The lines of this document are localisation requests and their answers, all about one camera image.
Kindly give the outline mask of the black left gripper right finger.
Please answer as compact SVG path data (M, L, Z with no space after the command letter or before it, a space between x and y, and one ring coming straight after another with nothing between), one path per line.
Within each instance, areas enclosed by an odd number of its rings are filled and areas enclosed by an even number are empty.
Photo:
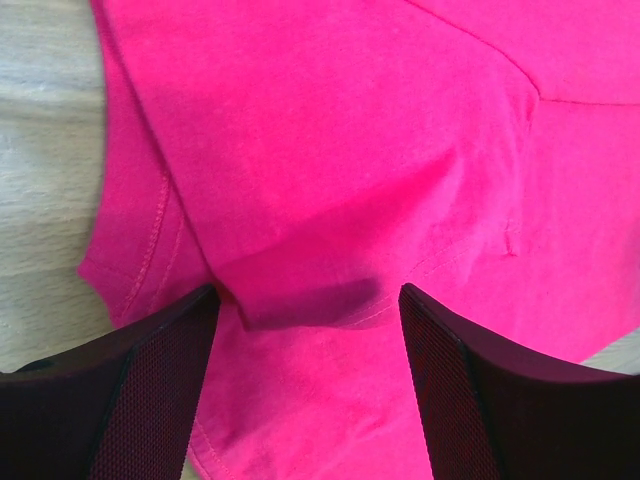
M405 347L437 479L635 479L639 379L517 344L401 288Z

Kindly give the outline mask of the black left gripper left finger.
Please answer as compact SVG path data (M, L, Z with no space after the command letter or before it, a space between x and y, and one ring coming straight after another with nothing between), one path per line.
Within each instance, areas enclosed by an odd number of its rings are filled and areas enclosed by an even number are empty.
M2 374L2 478L180 478L218 312L205 285Z

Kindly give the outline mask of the pink t-shirt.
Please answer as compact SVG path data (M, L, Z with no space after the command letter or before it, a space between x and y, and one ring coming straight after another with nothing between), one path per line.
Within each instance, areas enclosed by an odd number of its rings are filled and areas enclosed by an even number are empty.
M413 283L579 362L639 325L635 1L95 1L124 326L222 308L204 479L421 479Z

